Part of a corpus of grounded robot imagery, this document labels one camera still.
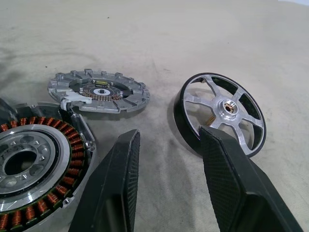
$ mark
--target silver spoked wheel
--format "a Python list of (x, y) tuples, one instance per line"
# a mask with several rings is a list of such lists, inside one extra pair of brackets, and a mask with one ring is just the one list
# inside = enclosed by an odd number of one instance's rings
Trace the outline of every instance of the silver spoked wheel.
[[(188, 87), (192, 83), (205, 83), (214, 93), (212, 100), (202, 97), (196, 97), (189, 93)], [(226, 96), (220, 88), (223, 88), (232, 94)], [(244, 153), (248, 156), (255, 155), (263, 146), (266, 138), (266, 125), (263, 114), (253, 97), (235, 81), (215, 73), (198, 74), (188, 80), (182, 89), (182, 105), (187, 123), (191, 130), (198, 137), (198, 131), (193, 126), (189, 118), (186, 102), (202, 105), (211, 109), (211, 116), (206, 125), (219, 129), (223, 124), (233, 129), (233, 132)], [(254, 141), (252, 147), (249, 147), (245, 141), (245, 136), (240, 128), (241, 121), (247, 121), (252, 124), (254, 131)]]

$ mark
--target gray floor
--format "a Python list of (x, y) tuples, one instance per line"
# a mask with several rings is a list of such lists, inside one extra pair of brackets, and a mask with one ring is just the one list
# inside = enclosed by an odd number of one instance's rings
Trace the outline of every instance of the gray floor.
[(103, 157), (119, 134), (141, 131), (136, 232), (217, 232), (202, 160), (172, 117), (192, 75), (215, 72), (259, 103), (267, 140), (253, 157), (309, 230), (309, 7), (275, 0), (2, 0), (0, 95), (52, 102), (57, 72), (105, 70), (143, 81), (145, 110), (83, 113)]

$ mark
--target copper coil winding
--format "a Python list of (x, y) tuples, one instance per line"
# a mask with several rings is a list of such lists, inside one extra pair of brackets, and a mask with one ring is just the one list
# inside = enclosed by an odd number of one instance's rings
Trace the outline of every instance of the copper coil winding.
[(15, 120), (13, 120), (13, 121), (10, 121), (10, 125), (11, 125), (11, 128), (15, 128), (18, 126), (18, 123)]
[(1, 216), (0, 219), (0, 230), (5, 230), (6, 226), (8, 224), (8, 220), (9, 220), (9, 215), (8, 214), (4, 214)]
[(68, 139), (71, 140), (71, 139), (73, 139), (73, 138), (75, 138), (77, 136), (79, 136), (79, 133), (75, 131), (75, 132), (73, 132), (73, 133), (68, 135)]
[(72, 153), (72, 159), (84, 158), (85, 153), (82, 151)]
[(70, 175), (78, 175), (80, 172), (80, 169), (76, 169), (76, 168), (69, 168), (68, 169), (68, 174)]
[(40, 200), (38, 202), (38, 209), (41, 213), (44, 213), (46, 210), (48, 210), (48, 207), (44, 200)]
[(61, 194), (64, 195), (66, 194), (66, 192), (68, 191), (68, 189), (66, 187), (63, 187), (62, 185), (58, 185), (56, 187), (56, 190)]
[(29, 124), (34, 124), (36, 120), (37, 120), (37, 117), (31, 117), (29, 119)]
[(70, 134), (73, 130), (74, 130), (73, 127), (69, 127), (69, 128), (67, 128), (67, 129), (65, 129), (63, 133), (64, 133), (65, 135), (68, 135), (68, 134)]
[(72, 151), (80, 151), (80, 150), (83, 150), (84, 147), (82, 144), (78, 144), (78, 145), (75, 145), (74, 147), (72, 147)]
[(81, 143), (81, 142), (82, 142), (82, 139), (81, 139), (81, 138), (72, 139), (72, 140), (70, 141), (71, 146), (73, 146), (73, 145), (75, 145), (75, 144), (79, 144), (79, 143)]
[(49, 202), (51, 204), (55, 204), (59, 201), (58, 197), (55, 194), (53, 194), (52, 192), (47, 195), (47, 199), (49, 200)]
[(4, 131), (7, 131), (9, 129), (9, 125), (8, 124), (2, 124), (1, 125), (1, 130), (4, 132)]
[(75, 179), (74, 179), (74, 178), (71, 178), (71, 177), (65, 176), (65, 177), (62, 179), (62, 181), (63, 181), (64, 183), (66, 183), (67, 185), (73, 185)]
[(40, 124), (40, 125), (44, 124), (45, 120), (46, 120), (46, 117), (40, 117), (38, 119), (38, 124)]
[(15, 213), (13, 214), (13, 218), (12, 218), (12, 226), (17, 226), (21, 224), (21, 211), (17, 210), (15, 211)]
[(35, 212), (32, 205), (26, 208), (26, 218), (28, 221), (35, 218)]
[(53, 123), (53, 121), (54, 121), (54, 118), (53, 118), (53, 117), (49, 118), (49, 119), (46, 121), (46, 125), (47, 125), (47, 126), (50, 126), (50, 125)]
[(68, 123), (62, 123), (62, 125), (58, 128), (60, 131), (64, 130), (68, 126)]
[(20, 120), (19, 120), (19, 125), (20, 126), (24, 126), (24, 125), (27, 125), (27, 118), (26, 117), (24, 117), (24, 118), (21, 118)]
[(81, 160), (72, 160), (70, 162), (70, 167), (82, 167), (83, 161)]
[(56, 122), (53, 123), (53, 128), (58, 128), (58, 126), (61, 124), (61, 120), (57, 119)]

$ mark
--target metal spoke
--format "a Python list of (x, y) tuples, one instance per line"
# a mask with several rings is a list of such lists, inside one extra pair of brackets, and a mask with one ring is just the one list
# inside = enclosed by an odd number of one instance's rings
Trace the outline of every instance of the metal spoke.
[(203, 78), (205, 79), (206, 83), (212, 89), (215, 96), (220, 95), (219, 87), (213, 82), (212, 77), (210, 75), (204, 75)]
[(212, 108), (212, 103), (209, 100), (200, 98), (200, 97), (195, 97), (189, 93), (185, 93), (184, 95), (184, 101), (185, 102), (191, 102), (193, 104), (199, 104), (199, 105), (204, 105), (206, 107)]
[(218, 129), (219, 126), (222, 124), (222, 121), (220, 120), (220, 118), (216, 118), (210, 125), (210, 127)]
[(243, 88), (238, 87), (236, 93), (232, 97), (232, 100), (237, 102), (245, 92), (246, 91)]
[(242, 133), (242, 130), (240, 129), (240, 127), (232, 127), (235, 135), (237, 136), (237, 140), (239, 142), (239, 145), (241, 146), (242, 150), (244, 151), (244, 153), (246, 155), (250, 154), (252, 151), (249, 149), (246, 140), (245, 140), (245, 136)]
[(251, 115), (245, 115), (242, 117), (243, 120), (247, 121), (247, 122), (251, 122), (252, 124), (260, 127), (260, 128), (264, 128), (264, 123), (262, 120), (260, 119), (256, 119), (255, 117), (252, 117)]

